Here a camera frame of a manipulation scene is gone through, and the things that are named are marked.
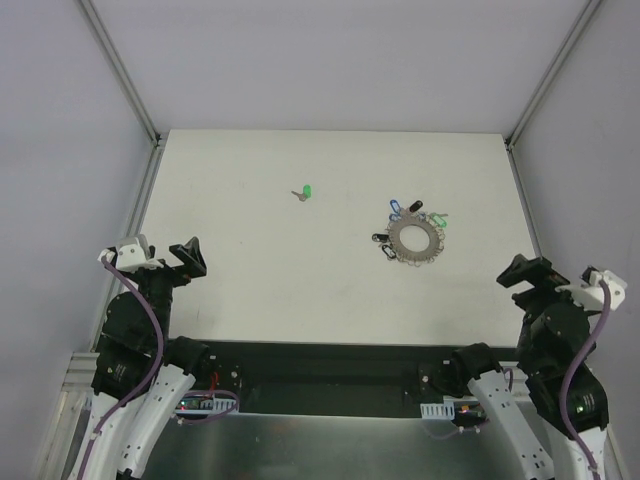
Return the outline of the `metal key organizer ring disc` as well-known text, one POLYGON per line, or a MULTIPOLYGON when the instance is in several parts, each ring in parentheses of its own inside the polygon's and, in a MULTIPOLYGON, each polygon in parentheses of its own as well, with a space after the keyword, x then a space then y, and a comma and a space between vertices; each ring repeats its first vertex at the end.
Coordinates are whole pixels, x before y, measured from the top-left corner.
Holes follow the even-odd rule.
POLYGON ((398 262, 421 266, 433 263, 444 251, 444 228, 422 213, 392 214, 386 233, 398 262))

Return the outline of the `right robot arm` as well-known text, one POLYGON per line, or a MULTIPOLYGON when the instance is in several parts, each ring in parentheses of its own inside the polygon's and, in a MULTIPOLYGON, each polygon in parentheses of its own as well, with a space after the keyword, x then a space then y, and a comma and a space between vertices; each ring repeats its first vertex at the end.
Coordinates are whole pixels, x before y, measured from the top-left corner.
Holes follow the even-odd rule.
POLYGON ((544 448, 512 405, 505 370, 485 343, 453 351, 428 384, 438 393, 471 395, 495 426, 526 479, 602 479, 608 436, 608 398, 586 364, 614 307, 614 288, 602 270, 589 267, 575 285, 544 257, 516 255, 498 276, 530 289, 512 299, 524 317, 516 346, 517 367, 550 442, 544 448))

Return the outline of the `key with black tag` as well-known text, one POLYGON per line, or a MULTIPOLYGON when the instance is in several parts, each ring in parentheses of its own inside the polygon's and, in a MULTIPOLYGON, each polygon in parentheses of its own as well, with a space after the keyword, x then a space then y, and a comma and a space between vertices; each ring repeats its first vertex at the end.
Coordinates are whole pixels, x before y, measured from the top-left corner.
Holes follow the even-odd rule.
POLYGON ((381 245, 388 244, 390 241, 390 237, 387 233, 374 233, 371 239, 374 242, 379 243, 381 245))

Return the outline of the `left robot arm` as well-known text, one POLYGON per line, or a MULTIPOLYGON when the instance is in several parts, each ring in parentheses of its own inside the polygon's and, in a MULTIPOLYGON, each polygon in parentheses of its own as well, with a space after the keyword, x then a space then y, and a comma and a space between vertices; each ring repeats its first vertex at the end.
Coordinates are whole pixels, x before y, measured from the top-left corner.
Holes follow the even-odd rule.
POLYGON ((168 336, 175 289, 202 278, 198 238, 156 257, 144 235, 103 250, 100 264, 124 286, 108 304, 96 345, 91 410, 72 479, 139 479, 179 401, 211 379, 202 342, 168 336))

